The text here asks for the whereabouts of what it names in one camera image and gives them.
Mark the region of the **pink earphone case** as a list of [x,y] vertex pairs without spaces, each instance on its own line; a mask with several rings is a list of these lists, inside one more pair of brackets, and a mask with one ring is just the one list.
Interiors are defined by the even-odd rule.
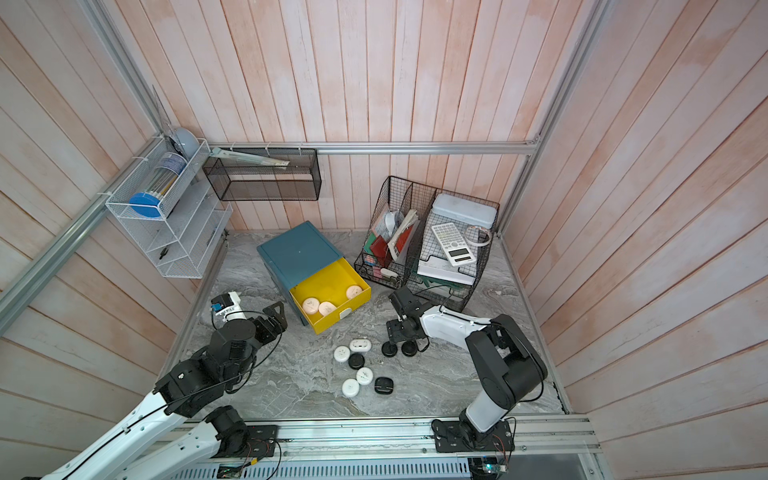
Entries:
[[328,301],[323,301],[318,306],[318,313],[322,316],[328,316],[332,312],[334,312],[336,309],[337,307],[335,304]]
[[351,285],[346,289],[346,297],[351,300],[363,292],[363,288],[359,285]]
[[309,297],[302,302],[302,310],[308,316],[319,312],[320,301],[317,298]]

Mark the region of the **yellow drawer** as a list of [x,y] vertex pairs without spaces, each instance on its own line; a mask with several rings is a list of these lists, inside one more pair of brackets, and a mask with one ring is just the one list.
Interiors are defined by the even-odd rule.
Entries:
[[[359,285],[363,288],[363,292],[349,300],[346,297],[346,289],[351,285]],[[372,296],[371,287],[345,258],[329,264],[291,288],[289,292],[301,319],[308,322],[315,334],[328,330],[359,309]],[[319,313],[308,316],[302,310],[302,302],[309,297],[317,298],[320,303],[331,302],[337,309],[328,316],[322,316]]]

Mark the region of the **teal drawer cabinet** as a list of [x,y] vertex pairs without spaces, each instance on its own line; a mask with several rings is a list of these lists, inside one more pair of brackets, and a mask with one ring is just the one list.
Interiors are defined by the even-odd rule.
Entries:
[[267,271],[289,307],[308,326],[290,290],[343,257],[310,221],[279,234],[257,247]]

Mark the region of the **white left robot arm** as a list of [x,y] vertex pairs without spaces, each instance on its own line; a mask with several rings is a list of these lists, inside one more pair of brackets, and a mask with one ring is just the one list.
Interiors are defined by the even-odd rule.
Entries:
[[49,478],[168,479],[211,458],[240,460],[234,471],[242,474],[274,454],[276,426],[249,426],[230,405],[215,408],[154,452],[148,449],[204,407],[244,386],[262,362],[259,349],[278,346],[286,328],[282,302],[249,317],[230,314],[207,346],[176,364],[128,415]]

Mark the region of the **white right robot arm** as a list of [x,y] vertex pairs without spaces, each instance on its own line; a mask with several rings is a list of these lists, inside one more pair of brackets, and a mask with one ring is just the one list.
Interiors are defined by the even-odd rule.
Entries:
[[524,398],[544,389],[548,369],[515,320],[505,314],[478,318],[454,312],[402,287],[389,295],[397,313],[386,324],[382,352],[412,357],[421,339],[443,340],[466,350],[481,389],[455,421],[431,422],[439,453],[515,450],[517,422],[507,416]]

